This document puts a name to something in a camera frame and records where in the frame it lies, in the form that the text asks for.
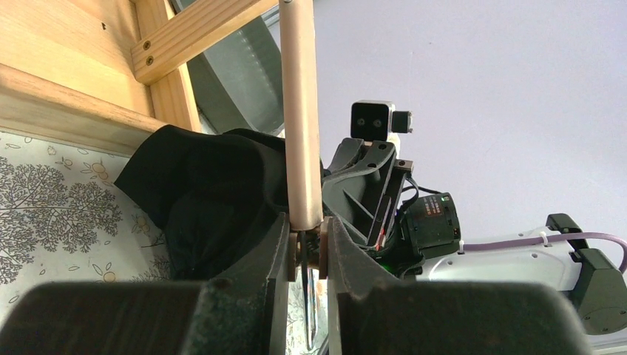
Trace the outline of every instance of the wooden beam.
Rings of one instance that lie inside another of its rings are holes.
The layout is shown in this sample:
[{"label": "wooden beam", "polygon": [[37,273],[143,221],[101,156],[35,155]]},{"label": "wooden beam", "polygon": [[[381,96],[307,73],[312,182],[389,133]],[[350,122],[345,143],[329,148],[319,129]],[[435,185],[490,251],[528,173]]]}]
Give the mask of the wooden beam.
[{"label": "wooden beam", "polygon": [[140,41],[128,0],[24,0],[0,10],[0,63],[152,116],[148,87],[135,80]]},{"label": "wooden beam", "polygon": [[0,64],[2,130],[129,156],[163,122]]},{"label": "wooden beam", "polygon": [[[136,0],[135,6],[142,38],[158,30],[174,17],[169,0]],[[150,85],[150,92],[155,117],[159,121],[201,132],[187,64],[180,65]]]},{"label": "wooden beam", "polygon": [[132,48],[135,78],[153,84],[276,4],[277,0],[197,0]]}]

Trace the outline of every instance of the black fabric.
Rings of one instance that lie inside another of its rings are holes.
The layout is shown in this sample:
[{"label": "black fabric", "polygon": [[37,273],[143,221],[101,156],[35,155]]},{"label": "black fabric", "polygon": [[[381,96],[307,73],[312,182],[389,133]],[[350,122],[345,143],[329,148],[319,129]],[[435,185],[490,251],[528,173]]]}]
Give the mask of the black fabric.
[{"label": "black fabric", "polygon": [[172,278],[207,280],[288,212],[285,141],[247,129],[204,135],[164,126],[115,185],[165,233]]}]

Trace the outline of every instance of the camera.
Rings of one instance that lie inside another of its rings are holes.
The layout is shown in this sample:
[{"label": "camera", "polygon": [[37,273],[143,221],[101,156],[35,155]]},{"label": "camera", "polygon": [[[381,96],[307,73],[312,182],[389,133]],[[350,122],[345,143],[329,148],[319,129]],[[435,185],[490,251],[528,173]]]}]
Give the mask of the camera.
[{"label": "camera", "polygon": [[411,133],[410,111],[396,111],[389,101],[357,101],[350,108],[350,137],[367,142],[387,141],[391,132]]}]

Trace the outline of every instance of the cable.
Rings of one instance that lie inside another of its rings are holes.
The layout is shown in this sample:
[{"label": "cable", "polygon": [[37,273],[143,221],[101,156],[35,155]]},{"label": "cable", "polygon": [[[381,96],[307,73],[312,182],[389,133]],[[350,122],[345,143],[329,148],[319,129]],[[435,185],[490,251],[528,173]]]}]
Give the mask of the cable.
[{"label": "cable", "polygon": [[422,187],[422,186],[418,186],[418,190],[422,191],[422,192],[426,192],[427,194],[432,194],[432,195],[437,195],[437,194],[441,194],[440,191],[436,191],[436,190],[432,190],[432,189],[427,189],[426,187]]},{"label": "cable", "polygon": [[426,187],[422,187],[422,186],[414,186],[414,185],[412,185],[412,186],[407,186],[407,187],[403,188],[403,192],[410,191],[410,190],[419,190],[419,191],[426,192],[427,194],[432,194],[432,195],[441,194],[440,191],[427,189]]},{"label": "cable", "polygon": [[423,266],[423,265],[424,265],[424,258],[422,258],[418,263],[412,264],[412,265],[408,266],[405,270],[403,270],[403,272],[401,273],[401,276],[399,277],[399,279],[403,280],[405,278],[405,274],[409,270],[413,270],[414,268],[419,268],[420,266]]},{"label": "cable", "polygon": [[[549,240],[549,243],[564,242],[567,240],[599,239],[599,240],[609,240],[610,242],[619,244],[623,248],[623,261],[621,262],[618,270],[620,270],[622,274],[625,274],[625,271],[627,271],[627,241],[624,241],[615,235],[585,231],[581,233],[549,235],[546,238]],[[544,243],[544,239],[542,237],[504,240],[501,242],[484,243],[484,244],[466,244],[465,243],[464,251],[489,251],[489,250],[498,250],[498,249],[506,249],[506,248],[516,248],[519,246],[533,246],[533,245],[542,244],[542,243]]]},{"label": "cable", "polygon": [[401,207],[399,207],[400,215],[403,215],[405,211],[407,211],[407,209],[410,208],[411,204],[414,203],[416,200],[418,200],[418,191],[420,190],[420,186],[418,186],[418,183],[413,179],[413,177],[407,177],[407,182],[412,185],[412,186],[408,186],[408,188],[415,189],[416,194],[413,195],[409,200],[403,201],[403,204],[401,204]]}]

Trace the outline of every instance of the patterned wallpaper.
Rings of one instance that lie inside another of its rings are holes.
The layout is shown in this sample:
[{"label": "patterned wallpaper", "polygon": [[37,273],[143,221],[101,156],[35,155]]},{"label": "patterned wallpaper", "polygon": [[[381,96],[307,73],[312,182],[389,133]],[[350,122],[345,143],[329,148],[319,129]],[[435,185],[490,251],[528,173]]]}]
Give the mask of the patterned wallpaper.
[{"label": "patterned wallpaper", "polygon": [[[0,132],[0,324],[40,283],[167,280],[163,233],[113,185],[127,161]],[[326,288],[317,285],[319,344]],[[305,346],[301,290],[290,284],[290,355],[317,352]]]}]

